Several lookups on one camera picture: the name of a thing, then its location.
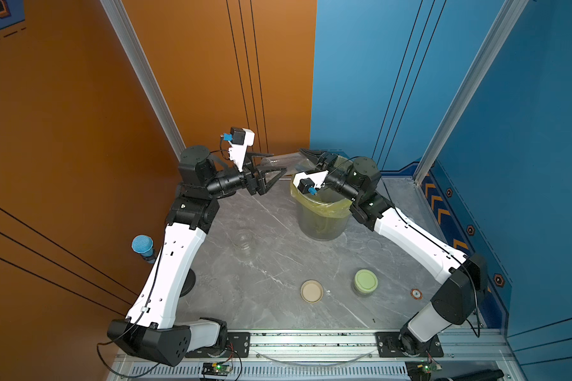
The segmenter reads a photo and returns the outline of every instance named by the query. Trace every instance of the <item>black cable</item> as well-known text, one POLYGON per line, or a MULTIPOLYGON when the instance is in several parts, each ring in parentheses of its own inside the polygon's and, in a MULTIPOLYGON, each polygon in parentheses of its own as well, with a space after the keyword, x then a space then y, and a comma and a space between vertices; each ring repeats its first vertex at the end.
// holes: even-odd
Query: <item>black cable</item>
POLYGON ((385 184, 384 179, 381 179, 381 182, 384 184, 384 188, 385 188, 385 192, 388 195, 388 199, 390 200, 390 203, 394 206, 394 210, 397 212, 398 217, 400 217, 400 219, 403 220, 403 222, 405 224, 407 224, 410 228, 412 228, 413 230, 415 230, 416 232, 418 232, 422 237, 426 238, 428 241, 434 243, 439 249, 443 250, 445 253, 447 253, 451 258, 453 258, 457 263, 460 264, 460 267, 462 269, 464 269, 464 271, 466 272, 466 275, 468 276, 468 279, 470 279, 470 285, 473 287, 473 295, 474 295, 474 313, 477 317, 477 331, 474 331, 474 336, 480 337, 480 320, 479 320, 479 303, 477 301, 477 297, 476 297, 476 289, 474 287, 474 281, 473 281, 473 277, 470 275, 468 269, 462 264, 462 262, 460 262, 455 255, 451 255, 450 252, 448 252, 447 250, 445 250, 444 248, 441 247, 441 245, 439 245, 438 243, 436 243, 434 240, 431 240, 429 237, 427 237, 425 234, 422 234, 422 232, 420 232, 419 230, 417 230, 416 228, 414 228, 412 225, 408 224, 406 222, 406 220, 403 218, 403 216, 400 215, 400 213, 398 213, 398 208, 396 205, 394 205, 394 202, 392 201, 392 198, 390 197, 390 192, 388 192, 388 187, 385 184))
POLYGON ((267 153, 269 153, 269 141, 268 141, 269 137, 267 136, 267 122, 265 120, 265 103, 263 102, 263 86, 260 83, 259 47, 256 45, 256 29, 254 28, 254 12, 252 11, 252 0, 250 0, 250 14, 252 15, 252 32, 254 33, 254 49, 256 50, 256 68, 259 70, 260 107, 263 110, 263 126, 265 126, 265 145, 267 146, 267 153))
POLYGON ((337 165, 337 167, 336 167, 334 170, 332 170, 330 173, 328 173, 328 174, 326 175, 326 177, 329 177, 331 174, 335 173, 335 171, 337 171, 337 170, 339 169, 339 167, 341 167, 341 165, 343 165, 343 164, 349 162, 350 160, 354 160, 355 158, 358 158, 358 157, 360 157, 360 156, 354 156, 354 157, 352 157, 352 158, 349 158, 349 159, 345 160, 343 163, 337 165))
POLYGON ((413 85, 411 86, 411 92, 409 93, 409 97, 407 98, 407 102, 404 104, 403 113, 401 114, 401 117, 398 120, 397 129, 394 132, 394 136, 392 136, 392 142, 390 143, 390 148, 388 148, 388 153, 385 155, 385 160, 384 160, 384 163, 381 166, 381 168, 383 168, 385 166, 386 161, 388 161, 388 155, 390 154, 390 151, 392 150, 392 145, 394 144, 394 140, 397 137, 398 127, 400 127, 400 124, 403 121, 404 111, 407 110, 407 106, 409 105, 409 100, 411 99, 411 95, 413 94, 413 89, 415 88, 415 84, 417 83, 417 78, 419 77, 421 67, 422 67, 422 65, 424 65, 424 60, 426 59, 428 49, 430 48, 430 43, 432 42, 432 38, 434 37, 434 33, 437 30, 437 26, 439 26, 440 17, 443 15, 443 9, 445 9, 445 4, 447 4, 447 0, 445 0, 445 2, 443 3, 443 7, 441 8, 440 13, 439 13, 439 18, 437 19, 437 23, 434 25, 434 30, 432 31, 432 35, 430 36, 430 41, 428 41, 428 46, 426 47, 426 51, 424 52, 424 57, 422 57, 422 59, 421 59, 419 69, 417 70, 417 74, 415 75, 415 80, 413 81, 413 85))
MULTIPOLYGON (((248 44, 246 44, 246 31, 244 30, 244 17, 242 15, 242 3, 240 0, 237 0, 237 4, 240 6, 240 19, 242 20, 242 34, 244 36, 244 48, 246 50, 246 63, 248 64, 248 79, 250 80, 250 93, 252 94, 252 109, 254 110, 254 122, 256 124, 256 133, 259 134, 259 120, 256 117, 256 104, 254 102, 254 90, 252 89, 252 74, 250 74, 250 59, 248 58, 248 44)), ((260 146, 260 138, 259 138, 259 150, 262 153, 263 149, 260 146)))
POLYGON ((67 267, 62 266, 61 264, 55 262, 54 260, 52 260, 52 259, 50 259, 50 258, 48 258, 48 257, 46 257, 46 256, 44 256, 44 255, 42 255, 42 254, 40 254, 40 253, 37 252, 36 250, 34 250, 34 249, 32 249, 32 248, 29 248, 28 246, 24 245, 23 243, 19 242, 18 240, 15 240, 14 238, 9 237, 9 236, 6 235, 5 233, 0 232, 0 235, 3 236, 3 237, 5 237, 5 238, 7 238, 7 239, 9 239, 9 240, 11 240, 11 241, 13 241, 13 242, 15 242, 16 244, 18 244, 18 245, 21 246, 21 247, 28 249, 29 251, 31 251, 32 253, 38 255, 39 257, 41 257, 41 258, 43 258, 43 259, 46 259, 46 260, 49 261, 50 263, 53 263, 54 265, 59 266, 60 268, 62 268, 62 269, 64 269, 64 270, 68 271, 70 274, 75 275, 75 276, 81 278, 81 279, 84 280, 85 282, 94 285, 95 287, 99 288, 100 290, 102 290, 102 291, 104 291, 104 292, 106 292, 106 293, 108 293, 108 294, 111 294, 111 295, 114 296, 116 299, 119 299, 119 300, 121 300, 121 301, 123 301, 123 302, 125 302, 125 303, 127 303, 127 304, 130 304, 130 302, 126 301, 125 299, 122 299, 121 297, 118 297, 117 295, 111 293, 111 292, 108 291, 107 289, 105 289, 105 288, 103 288, 103 287, 101 287, 101 286, 96 285, 96 284, 93 283, 91 280, 88 280, 87 278, 78 275, 76 272, 74 272, 74 271, 68 269, 67 267))
POLYGON ((231 353, 234 353, 237 358, 239 358, 240 360, 240 373, 237 375, 237 378, 235 379, 235 381, 240 379, 240 376, 242 375, 242 371, 244 369, 243 365, 242 365, 242 358, 240 357, 239 353, 237 353, 236 351, 233 351, 232 349, 228 349, 229 351, 231 351, 231 353))
POLYGON ((242 73, 240 71, 240 61, 237 58, 237 48, 235 47, 235 34, 233 33, 233 23, 231 22, 231 12, 229 11, 229 0, 224 0, 227 4, 227 14, 229 15, 229 25, 231 25, 231 37, 233 37, 233 49, 235 50, 235 62, 237 63, 237 73, 240 75, 240 86, 242 87, 242 99, 244 100, 244 111, 246 112, 246 122, 250 129, 250 120, 248 119, 248 109, 246 108, 246 97, 244 96, 244 84, 242 82, 242 73))
POLYGON ((119 286, 123 287, 125 290, 129 291, 130 293, 137 295, 135 292, 133 292, 132 290, 130 290, 129 288, 123 286, 122 284, 120 284, 119 282, 117 282, 115 279, 111 278, 110 276, 108 276, 107 274, 103 273, 102 271, 98 270, 97 268, 95 268, 94 266, 92 266, 90 263, 85 262, 82 258, 74 255, 70 250, 64 248, 63 246, 61 246, 60 244, 58 244, 57 242, 55 242, 54 240, 51 240, 49 237, 47 237, 46 235, 42 234, 41 232, 39 232, 38 230, 34 229, 32 226, 26 224, 25 222, 23 222, 22 220, 20 220, 19 218, 13 216, 11 213, 8 213, 6 210, 0 208, 0 211, 4 214, 6 214, 7 216, 13 218, 15 221, 17 221, 18 223, 22 224, 23 226, 25 226, 26 228, 30 229, 32 232, 38 234, 40 237, 43 237, 45 240, 48 240, 49 242, 51 242, 52 244, 54 244, 55 246, 57 246, 58 248, 60 248, 61 250, 64 250, 65 252, 67 252, 68 254, 72 255, 74 258, 76 258, 77 260, 81 261, 82 263, 86 264, 87 266, 91 267, 93 270, 98 271, 101 275, 105 276, 106 278, 112 280, 114 283, 118 284, 119 286))
POLYGON ((406 57, 407 50, 409 50, 409 43, 411 42, 411 37, 413 36, 413 31, 415 30, 415 25, 417 24, 417 18, 419 17, 419 10, 421 9, 422 3, 423 3, 423 0, 419 2, 419 8, 417 9, 417 14, 415 15, 415 21, 413 22, 413 26, 411 27, 411 34, 409 34, 409 41, 407 41, 407 47, 404 48, 401 66, 398 68, 397 78, 396 78, 396 80, 394 80, 394 87, 392 88, 392 94, 390 95, 390 100, 388 101, 388 107, 385 109, 384 121, 382 121, 382 123, 381 123, 381 128, 379 129, 379 134, 377 135, 377 141, 375 141, 375 148, 373 149, 373 155, 371 155, 371 157, 375 156, 375 150, 377 149, 377 144, 379 143, 379 138, 381 138, 381 132, 384 129, 385 118, 388 116, 388 110, 390 110, 390 104, 392 103, 392 97, 394 96, 394 91, 397 88, 398 77, 400 77, 400 72, 403 69, 404 57, 406 57))
POLYGON ((116 313, 116 314, 118 314, 118 315, 123 315, 123 314, 122 314, 121 312, 119 312, 119 311, 115 311, 115 310, 111 309, 110 307, 105 306, 104 304, 101 304, 101 303, 98 303, 98 302, 96 302, 96 301, 94 301, 94 300, 91 300, 91 299, 89 299, 88 297, 77 293, 76 291, 72 291, 72 290, 70 290, 69 288, 66 288, 66 287, 64 287, 64 286, 62 286, 62 285, 60 285, 60 284, 57 284, 57 283, 53 282, 52 280, 46 279, 45 277, 36 274, 35 272, 32 272, 32 271, 30 271, 30 270, 28 270, 28 269, 24 269, 23 267, 18 266, 18 265, 16 265, 16 264, 13 263, 13 262, 7 261, 6 259, 4 259, 4 258, 2 258, 2 257, 0 257, 0 260, 1 260, 2 262, 5 262, 5 263, 10 264, 10 265, 13 266, 13 267, 18 268, 19 270, 23 270, 23 271, 27 272, 28 274, 31 274, 31 275, 33 275, 33 276, 35 276, 35 277, 37 277, 37 278, 40 278, 40 279, 42 279, 42 280, 45 280, 46 282, 49 282, 50 284, 52 284, 52 285, 54 285, 54 286, 58 286, 58 287, 61 288, 62 290, 66 290, 66 291, 68 291, 68 292, 71 292, 72 294, 78 295, 78 296, 82 297, 83 299, 90 301, 91 303, 95 303, 95 304, 97 304, 97 305, 99 305, 99 306, 101 306, 101 307, 103 307, 103 308, 105 308, 105 309, 107 309, 107 310, 113 311, 114 313, 116 313))
POLYGON ((428 17, 426 19, 426 23, 424 24, 424 29, 421 30, 421 36, 419 37, 419 42, 417 43, 417 48, 415 49, 413 59, 411 60, 411 65, 409 66, 409 72, 407 72, 407 77, 404 80, 403 90, 401 91, 401 94, 398 97, 397 106, 396 106, 396 109, 394 109, 394 114, 392 115, 392 121, 390 121, 390 127, 388 128, 388 134, 386 134, 386 136, 385 136, 384 145, 382 146, 381 151, 379 152, 379 157, 377 157, 377 161, 381 160, 381 156, 384 153, 385 143, 388 141, 389 131, 390 131, 390 129, 392 129, 392 124, 394 123, 394 119, 397 116, 398 106, 400 106, 400 101, 403 98, 404 89, 405 89, 405 87, 407 87, 407 82, 409 81, 409 76, 411 75, 411 70, 413 69, 413 64, 415 63, 415 57, 417 57, 417 51, 419 50, 419 46, 421 45, 421 41, 424 37, 424 32, 426 32, 426 26, 428 25, 428 21, 430 21, 430 14, 432 13, 432 9, 434 8, 435 2, 436 2, 436 0, 432 0, 432 6, 430 7, 430 12, 428 12, 428 17))
POLYGON ((229 150, 228 150, 228 149, 222 149, 222 142, 223 142, 223 141, 224 141, 224 138, 223 138, 222 135, 220 135, 220 143, 218 143, 218 147, 219 147, 220 149, 218 149, 218 150, 220 151, 220 154, 222 155, 222 158, 223 158, 223 159, 229 160, 228 158, 226 158, 226 157, 224 156, 225 151, 226 151, 226 152, 229 152, 229 150))
POLYGON ((474 336, 480 337, 480 329, 479 329, 479 326, 477 325, 477 331, 479 331, 479 334, 477 334, 477 332, 474 331, 473 324, 470 322, 470 320, 466 319, 466 322, 468 322, 468 324, 470 325, 470 329, 473 330, 474 336))
MULTIPOLYGON (((161 240, 161 242, 165 242, 165 234, 163 235, 163 240, 161 240)), ((157 259, 157 268, 155 269, 155 276, 153 277, 153 284, 151 285, 151 290, 148 293, 148 297, 146 297, 146 303, 144 304, 144 307, 146 308, 148 306, 148 303, 151 301, 151 295, 153 294, 153 290, 155 288, 155 283, 157 283, 157 274, 159 273, 159 265, 161 264, 161 258, 163 258, 163 247, 161 247, 161 252, 159 253, 159 258, 157 259)), ((138 377, 142 377, 146 374, 149 374, 153 369, 155 369, 156 367, 158 367, 159 363, 157 363, 155 366, 153 366, 151 369, 149 369, 148 371, 144 372, 143 374, 139 374, 137 376, 127 376, 125 374, 121 374, 119 372, 116 372, 115 370, 113 370, 107 363, 106 361, 104 361, 104 358, 102 357, 102 354, 99 352, 99 346, 102 345, 109 345, 114 343, 116 340, 122 338, 127 332, 129 332, 132 328, 138 328, 137 324, 138 321, 140 321, 140 319, 142 318, 142 316, 144 316, 145 311, 142 311, 142 313, 140 314, 140 316, 138 317, 138 319, 134 322, 134 324, 132 324, 128 329, 126 329, 125 331, 123 331, 122 334, 118 335, 116 338, 107 341, 106 343, 98 343, 96 344, 96 350, 98 352, 98 357, 100 359, 100 361, 102 362, 102 364, 104 364, 104 366, 113 374, 119 376, 119 377, 124 377, 124 378, 138 378, 138 377)))

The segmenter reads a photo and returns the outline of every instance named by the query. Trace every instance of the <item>black base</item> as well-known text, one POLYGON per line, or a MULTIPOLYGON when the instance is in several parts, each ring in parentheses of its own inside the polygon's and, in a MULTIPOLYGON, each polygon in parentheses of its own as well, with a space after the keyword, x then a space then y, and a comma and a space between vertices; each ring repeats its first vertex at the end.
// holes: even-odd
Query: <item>black base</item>
POLYGON ((132 323, 123 319, 113 320, 108 327, 108 338, 114 340, 120 337, 115 343, 126 354, 152 362, 178 365, 191 342, 188 325, 174 325, 168 329, 152 329, 138 325, 127 331, 131 326, 132 323))
MULTIPOLYGON (((250 333, 249 332, 229 332, 227 338, 227 346, 233 344, 233 350, 241 358, 248 357, 248 349, 250 348, 250 333)), ((214 350, 208 351, 206 348, 199 348, 196 351, 188 352, 185 356, 187 358, 212 358, 212 357, 229 357, 229 351, 225 350, 222 354, 216 354, 214 350)))
MULTIPOLYGON (((401 350, 400 340, 398 339, 399 336, 400 332, 375 332, 377 350, 379 351, 380 357, 414 357, 401 350)), ((432 357, 443 357, 443 348, 440 346, 438 336, 435 335, 430 340, 428 352, 432 357)), ((426 354, 420 354, 419 357, 425 358, 426 354)))
POLYGON ((187 278, 184 279, 184 284, 182 285, 182 289, 180 291, 180 297, 191 292, 193 287, 195 286, 195 280, 197 280, 197 276, 195 275, 195 271, 192 269, 188 269, 187 278))

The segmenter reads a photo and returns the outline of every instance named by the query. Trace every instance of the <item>yellow plastic bag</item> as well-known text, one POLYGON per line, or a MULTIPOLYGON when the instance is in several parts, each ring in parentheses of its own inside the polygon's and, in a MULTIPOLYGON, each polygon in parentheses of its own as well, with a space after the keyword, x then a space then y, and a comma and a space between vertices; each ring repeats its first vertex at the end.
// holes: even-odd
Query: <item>yellow plastic bag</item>
POLYGON ((340 194, 332 189, 322 189, 317 195, 308 197, 301 194, 295 187, 295 183, 290 182, 290 196, 293 196, 297 202, 305 206, 307 209, 316 213, 318 216, 329 218, 343 218, 351 215, 350 205, 352 202, 343 198, 340 194))
POLYGON ((301 231, 315 240, 339 237, 352 214, 352 202, 332 189, 322 189, 315 196, 299 192, 290 182, 290 195, 296 200, 296 214, 301 231))

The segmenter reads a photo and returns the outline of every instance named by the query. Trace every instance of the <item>blue wall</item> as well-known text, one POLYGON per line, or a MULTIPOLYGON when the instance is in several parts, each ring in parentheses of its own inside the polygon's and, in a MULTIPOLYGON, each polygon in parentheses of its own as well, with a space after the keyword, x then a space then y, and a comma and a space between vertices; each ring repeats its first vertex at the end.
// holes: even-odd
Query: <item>blue wall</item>
POLYGON ((25 19, 23 13, 23 0, 8 0, 7 4, 11 15, 5 18, 0 18, 0 29, 4 29, 25 19))
POLYGON ((572 0, 528 3, 439 163, 511 283, 524 371, 572 379, 549 373, 572 369, 550 361, 572 357, 572 0))
POLYGON ((418 160, 502 4, 318 0, 311 148, 373 157, 383 170, 418 160))

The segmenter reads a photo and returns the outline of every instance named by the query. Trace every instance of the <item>marble table surface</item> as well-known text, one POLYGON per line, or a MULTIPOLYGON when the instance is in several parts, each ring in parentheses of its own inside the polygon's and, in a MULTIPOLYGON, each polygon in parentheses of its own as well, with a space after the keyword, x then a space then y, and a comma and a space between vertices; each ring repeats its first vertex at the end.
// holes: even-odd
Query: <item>marble table surface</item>
MULTIPOLYGON (((395 204, 436 237, 443 236, 419 188, 411 179, 387 179, 395 204)), ((382 184, 378 186, 385 195, 382 184)), ((353 217, 335 240, 316 241, 301 232, 289 181, 280 180, 263 196, 240 190, 220 200, 210 233, 191 268, 193 290, 180 298, 176 324, 207 316, 229 329, 399 329, 439 288, 403 249, 359 225, 353 217), (232 237, 252 232, 242 250, 232 237), (359 297, 351 289, 356 271, 372 270, 377 290, 359 297), (321 301, 301 298, 301 285, 314 279, 324 288, 321 301), (422 300, 412 298, 419 289, 422 300)))

